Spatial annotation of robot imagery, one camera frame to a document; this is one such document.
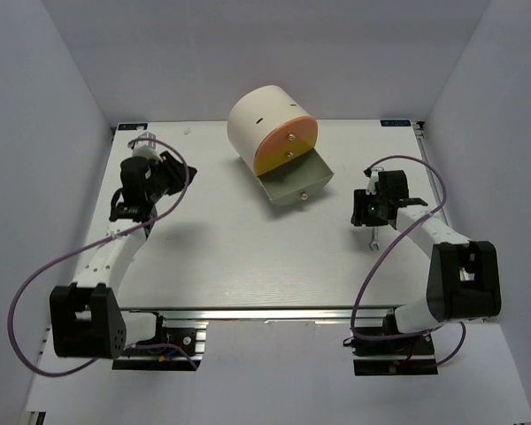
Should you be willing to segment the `silver open-end wrench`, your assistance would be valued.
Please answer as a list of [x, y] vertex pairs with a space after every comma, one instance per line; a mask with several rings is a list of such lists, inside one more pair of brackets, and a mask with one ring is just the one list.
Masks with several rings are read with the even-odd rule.
[[369, 247], [372, 251], [378, 251], [380, 249], [380, 240], [379, 240], [379, 228], [373, 227], [372, 228], [372, 235], [371, 240], [369, 243]]

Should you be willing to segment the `grey green drawer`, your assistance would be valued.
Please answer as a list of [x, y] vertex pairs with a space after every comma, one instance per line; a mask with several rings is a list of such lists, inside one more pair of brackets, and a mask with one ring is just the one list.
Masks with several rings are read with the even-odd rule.
[[269, 201], [284, 206], [307, 200], [322, 190], [333, 176], [325, 160], [316, 150], [311, 150], [260, 175], [258, 180]]

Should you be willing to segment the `yellow drawer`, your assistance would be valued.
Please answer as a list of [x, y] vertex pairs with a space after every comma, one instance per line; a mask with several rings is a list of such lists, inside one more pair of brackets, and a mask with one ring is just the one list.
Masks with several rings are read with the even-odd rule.
[[312, 140], [288, 139], [265, 140], [259, 146], [253, 160], [253, 172], [256, 176], [268, 173], [274, 168], [286, 164], [315, 147]]

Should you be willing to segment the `orange drawer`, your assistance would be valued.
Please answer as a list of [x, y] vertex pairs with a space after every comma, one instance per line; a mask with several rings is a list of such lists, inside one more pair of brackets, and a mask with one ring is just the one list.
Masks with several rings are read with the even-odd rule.
[[318, 138], [318, 123], [310, 115], [288, 120], [274, 128], [258, 146], [256, 156], [262, 157], [282, 150], [288, 143], [304, 145], [305, 151], [315, 147]]

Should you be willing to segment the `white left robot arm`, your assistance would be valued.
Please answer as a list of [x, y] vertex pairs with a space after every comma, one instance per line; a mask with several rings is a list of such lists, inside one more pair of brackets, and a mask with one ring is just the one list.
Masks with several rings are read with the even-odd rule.
[[169, 152], [146, 148], [120, 164], [121, 186], [112, 196], [107, 242], [96, 248], [73, 281], [50, 293], [53, 346], [59, 357], [116, 359], [130, 345], [162, 352], [169, 331], [155, 313], [120, 309], [117, 293], [157, 217], [157, 202], [193, 181], [197, 170]]

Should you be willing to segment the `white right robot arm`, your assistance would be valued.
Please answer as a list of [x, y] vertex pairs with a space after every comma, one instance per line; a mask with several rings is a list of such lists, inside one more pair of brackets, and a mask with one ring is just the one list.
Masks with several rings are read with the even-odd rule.
[[494, 244], [459, 234], [435, 216], [426, 201], [411, 197], [404, 171], [379, 168], [366, 174], [367, 187], [354, 191], [351, 224], [389, 225], [430, 260], [424, 295], [383, 319], [383, 345], [404, 352], [415, 334], [443, 323], [498, 316], [502, 299]]

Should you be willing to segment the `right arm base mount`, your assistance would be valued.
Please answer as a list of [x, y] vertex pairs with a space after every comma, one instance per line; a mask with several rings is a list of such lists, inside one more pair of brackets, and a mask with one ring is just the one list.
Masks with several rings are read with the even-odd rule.
[[437, 375], [431, 336], [391, 341], [364, 341], [349, 336], [342, 341], [352, 349], [355, 376]]

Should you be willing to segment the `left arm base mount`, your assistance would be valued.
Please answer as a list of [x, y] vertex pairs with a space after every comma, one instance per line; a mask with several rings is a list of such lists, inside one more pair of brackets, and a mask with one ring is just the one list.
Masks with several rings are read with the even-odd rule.
[[128, 344], [112, 362], [112, 370], [195, 372], [204, 356], [207, 325], [160, 317], [155, 336]]

